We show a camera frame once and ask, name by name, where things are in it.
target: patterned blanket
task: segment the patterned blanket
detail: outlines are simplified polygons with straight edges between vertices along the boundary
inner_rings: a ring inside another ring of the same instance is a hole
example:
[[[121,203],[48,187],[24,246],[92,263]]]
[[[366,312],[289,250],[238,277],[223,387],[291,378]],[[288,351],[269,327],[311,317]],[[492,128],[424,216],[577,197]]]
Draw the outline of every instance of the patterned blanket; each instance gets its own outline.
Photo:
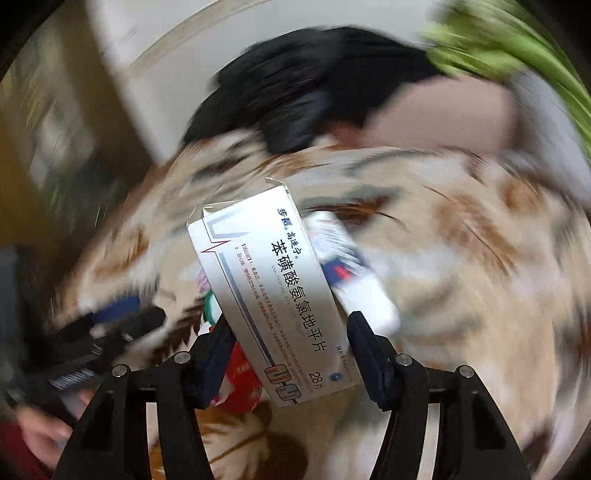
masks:
[[[139,293],[167,312],[124,361],[186,349],[209,286],[186,230],[206,203],[287,183],[302,216],[345,224],[401,312],[391,340],[423,365],[472,365],[537,479],[563,466],[591,419],[591,228],[568,197],[466,151],[343,150],[270,157],[250,132],[188,146],[150,174],[80,259],[57,322]],[[430,478],[437,407],[419,478]],[[215,477],[369,478],[388,415],[362,387],[288,408],[197,412]],[[152,471],[163,478],[157,421]]]

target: cardboard box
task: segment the cardboard box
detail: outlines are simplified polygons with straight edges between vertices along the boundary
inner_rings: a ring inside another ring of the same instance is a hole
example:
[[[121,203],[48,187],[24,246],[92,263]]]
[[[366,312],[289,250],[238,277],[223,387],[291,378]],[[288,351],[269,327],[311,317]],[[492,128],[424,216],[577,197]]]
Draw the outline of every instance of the cardboard box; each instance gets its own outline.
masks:
[[[204,207],[189,235],[275,403],[288,406],[358,384],[344,322],[287,187],[221,206]]]

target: finger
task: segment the finger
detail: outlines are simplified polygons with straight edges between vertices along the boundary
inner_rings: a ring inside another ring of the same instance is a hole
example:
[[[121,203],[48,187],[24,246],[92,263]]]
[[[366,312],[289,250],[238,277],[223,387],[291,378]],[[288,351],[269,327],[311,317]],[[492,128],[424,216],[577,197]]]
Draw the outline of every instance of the finger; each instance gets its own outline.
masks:
[[[36,433],[58,441],[66,440],[72,434],[70,426],[36,408],[19,407],[17,419],[23,432],[30,434]]]
[[[23,433],[22,438],[40,462],[52,470],[56,468],[61,456],[57,442],[40,433]]]
[[[80,390],[78,396],[80,397],[80,400],[85,405],[85,407],[87,407],[90,401],[92,400],[94,394],[95,393],[92,390]]]

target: white wall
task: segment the white wall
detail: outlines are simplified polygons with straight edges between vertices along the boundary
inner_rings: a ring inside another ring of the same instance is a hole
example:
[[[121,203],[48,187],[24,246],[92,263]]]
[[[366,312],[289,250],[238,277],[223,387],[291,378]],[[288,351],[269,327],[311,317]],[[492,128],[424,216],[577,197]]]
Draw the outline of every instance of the white wall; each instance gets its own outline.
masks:
[[[359,25],[420,41],[437,0],[87,0],[140,136],[166,162],[211,77],[254,42],[303,27]]]

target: packaging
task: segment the packaging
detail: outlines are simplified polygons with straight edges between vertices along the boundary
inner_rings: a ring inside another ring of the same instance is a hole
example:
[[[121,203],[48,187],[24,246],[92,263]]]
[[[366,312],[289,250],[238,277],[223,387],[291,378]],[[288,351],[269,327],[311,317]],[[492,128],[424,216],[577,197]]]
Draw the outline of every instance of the packaging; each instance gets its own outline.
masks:
[[[209,333],[222,315],[222,309],[210,290],[205,297],[203,323],[198,335]],[[262,385],[251,363],[244,355],[239,343],[234,344],[230,361],[226,367],[220,391],[212,404],[240,415],[253,409],[261,402]]]
[[[189,235],[274,402],[288,406],[358,384],[344,322],[287,187],[222,206],[204,207]]]
[[[376,335],[395,333],[400,326],[398,309],[335,214],[312,213],[306,217],[306,227],[324,276],[345,313],[362,312]]]

